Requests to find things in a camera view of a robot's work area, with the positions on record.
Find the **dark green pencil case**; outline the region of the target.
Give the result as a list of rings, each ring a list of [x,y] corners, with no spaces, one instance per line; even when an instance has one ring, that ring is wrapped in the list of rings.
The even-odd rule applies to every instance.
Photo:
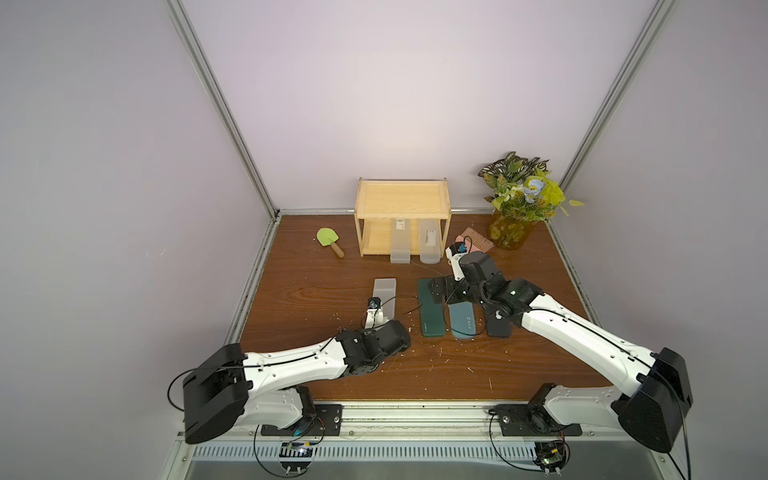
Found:
[[[421,331],[425,338],[441,338],[446,333],[443,306],[439,300],[433,298],[429,284],[429,279],[417,281]]]

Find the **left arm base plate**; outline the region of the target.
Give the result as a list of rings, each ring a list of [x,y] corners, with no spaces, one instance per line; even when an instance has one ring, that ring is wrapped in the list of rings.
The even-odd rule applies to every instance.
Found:
[[[260,435],[264,437],[290,437],[301,436],[330,436],[340,435],[343,420],[343,406],[341,404],[319,404],[308,417],[300,419],[297,423],[284,429],[278,429],[272,425],[260,427]]]

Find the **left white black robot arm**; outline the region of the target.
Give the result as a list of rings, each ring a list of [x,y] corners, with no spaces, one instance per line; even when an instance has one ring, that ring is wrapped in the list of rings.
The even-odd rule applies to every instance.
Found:
[[[307,383],[373,373],[410,346],[408,329],[397,320],[277,352],[225,345],[182,381],[185,442],[201,444],[240,425],[308,424],[316,411]]]

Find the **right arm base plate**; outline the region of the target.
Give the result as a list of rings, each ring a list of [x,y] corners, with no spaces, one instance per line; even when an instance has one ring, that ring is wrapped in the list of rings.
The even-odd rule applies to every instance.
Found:
[[[489,414],[497,418],[504,437],[511,436],[581,436],[579,424],[561,424],[544,408],[547,394],[555,388],[554,383],[545,383],[525,404],[498,404],[489,409]]]

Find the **dark grey pencil case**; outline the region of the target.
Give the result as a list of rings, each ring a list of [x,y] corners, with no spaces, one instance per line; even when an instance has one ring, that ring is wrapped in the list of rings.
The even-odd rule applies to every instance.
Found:
[[[512,333],[512,323],[506,318],[498,318],[494,308],[484,309],[485,330],[490,338],[505,339]]]

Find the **light teal pencil case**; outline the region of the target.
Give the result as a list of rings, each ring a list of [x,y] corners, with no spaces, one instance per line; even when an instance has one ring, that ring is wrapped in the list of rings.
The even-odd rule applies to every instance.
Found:
[[[449,305],[450,331],[459,340],[471,339],[477,335],[474,308],[470,302]]]

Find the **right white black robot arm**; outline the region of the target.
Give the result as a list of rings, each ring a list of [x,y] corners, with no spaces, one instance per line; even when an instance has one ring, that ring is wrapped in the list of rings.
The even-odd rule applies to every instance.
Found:
[[[486,253],[454,244],[446,257],[452,273],[431,281],[435,298],[479,304],[491,318],[553,342],[609,381],[603,388],[543,385],[523,417],[534,432],[583,424],[622,429],[659,453],[670,452],[685,435],[693,396],[679,353],[652,351],[604,330],[533,283],[506,279]]]

